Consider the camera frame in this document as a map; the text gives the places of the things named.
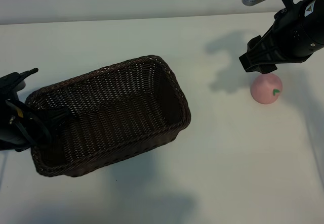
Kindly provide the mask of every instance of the wicker basket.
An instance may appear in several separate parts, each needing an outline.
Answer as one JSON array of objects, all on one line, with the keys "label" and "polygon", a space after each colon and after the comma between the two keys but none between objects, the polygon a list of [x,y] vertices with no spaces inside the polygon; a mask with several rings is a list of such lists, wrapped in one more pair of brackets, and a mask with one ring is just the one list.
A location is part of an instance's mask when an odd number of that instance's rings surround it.
[{"label": "wicker basket", "polygon": [[56,141],[31,149],[45,176],[82,176],[173,141],[190,123],[174,73],[157,56],[103,67],[28,96],[34,110],[67,106]]}]

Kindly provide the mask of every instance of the woven texture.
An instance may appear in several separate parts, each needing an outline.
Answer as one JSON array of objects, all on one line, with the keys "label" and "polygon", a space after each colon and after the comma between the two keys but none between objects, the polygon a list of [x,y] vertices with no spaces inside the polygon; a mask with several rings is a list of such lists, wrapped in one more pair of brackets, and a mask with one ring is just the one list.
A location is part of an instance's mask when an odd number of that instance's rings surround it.
[{"label": "woven texture", "polygon": [[33,110],[67,106],[53,144],[31,149],[38,173],[81,176],[173,141],[190,123],[174,73],[157,56],[103,67],[26,99]]}]

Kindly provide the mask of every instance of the green leaf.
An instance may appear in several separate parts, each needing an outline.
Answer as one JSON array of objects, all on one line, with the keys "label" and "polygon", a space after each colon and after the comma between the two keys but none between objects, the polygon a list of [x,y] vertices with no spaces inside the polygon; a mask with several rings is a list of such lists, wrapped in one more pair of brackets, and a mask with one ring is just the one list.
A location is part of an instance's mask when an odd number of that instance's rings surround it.
[{"label": "green leaf", "polygon": [[278,89],[274,89],[273,90],[273,95],[275,96],[275,94],[278,94],[278,93],[280,93],[280,91],[278,90]]}]

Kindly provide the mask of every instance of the pink peach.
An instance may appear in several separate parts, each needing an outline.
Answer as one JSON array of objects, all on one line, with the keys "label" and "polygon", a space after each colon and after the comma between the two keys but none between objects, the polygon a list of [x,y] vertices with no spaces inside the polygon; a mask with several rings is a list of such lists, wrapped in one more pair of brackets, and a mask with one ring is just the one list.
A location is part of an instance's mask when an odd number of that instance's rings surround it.
[{"label": "pink peach", "polygon": [[282,82],[272,73],[258,76],[251,85],[251,95],[260,104],[272,104],[281,92]]}]

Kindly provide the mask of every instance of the basket rim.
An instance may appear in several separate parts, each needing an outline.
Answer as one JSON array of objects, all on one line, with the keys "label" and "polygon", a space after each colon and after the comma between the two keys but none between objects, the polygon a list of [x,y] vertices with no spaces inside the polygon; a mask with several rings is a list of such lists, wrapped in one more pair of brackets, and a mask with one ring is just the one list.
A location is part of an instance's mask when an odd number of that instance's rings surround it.
[{"label": "basket rim", "polygon": [[[172,124],[167,128],[163,128],[160,130],[158,129],[158,130],[152,131],[150,133],[141,135],[139,137],[124,141],[123,145],[129,144],[131,142],[141,143],[143,141],[151,139],[152,136],[159,137],[161,135],[165,135],[166,133],[172,133],[175,131],[179,132],[179,131],[185,129],[190,124],[190,121],[191,121],[191,114],[190,114],[190,110],[188,107],[188,102],[187,102],[187,100],[186,100],[177,80],[176,80],[175,74],[169,68],[167,63],[159,56],[149,55],[149,56],[143,56],[143,57],[127,60],[127,61],[120,62],[120,63],[114,64],[114,65],[102,67],[98,70],[94,70],[94,71],[91,71],[84,75],[77,76],[77,77],[74,77],[74,78],[53,84],[53,85],[42,87],[42,88],[38,89],[37,91],[34,91],[33,93],[31,93],[27,97],[25,103],[28,106],[30,106],[34,100],[36,100],[38,97],[42,96],[43,94],[47,94],[49,92],[57,90],[57,88],[64,88],[66,86],[71,85],[72,83],[83,81],[84,79],[90,79],[94,76],[97,76],[98,73],[104,74],[105,72],[113,72],[115,70],[124,69],[124,68],[129,67],[133,64],[143,63],[143,62],[150,62],[150,63],[152,62],[152,61],[144,61],[147,59],[155,61],[156,64],[160,65],[163,68],[163,71],[165,72],[165,75],[174,90],[174,94],[179,101],[179,105],[181,108],[181,120],[178,123]],[[31,148],[31,154],[32,154],[32,158],[35,163],[35,166],[36,166],[36,170],[39,173],[46,175],[46,176],[57,176],[57,175],[64,174],[65,172],[74,170],[77,167],[82,166],[84,160],[86,160],[86,159],[95,158],[98,156],[100,158],[104,158],[105,156],[108,156],[110,152],[111,152],[111,149],[104,149],[104,150],[95,152],[93,154],[87,155],[85,157],[82,157],[76,161],[72,161],[72,162],[69,162],[69,163],[66,163],[63,165],[47,166],[46,164],[44,164],[44,161],[42,160],[39,147]]]}]

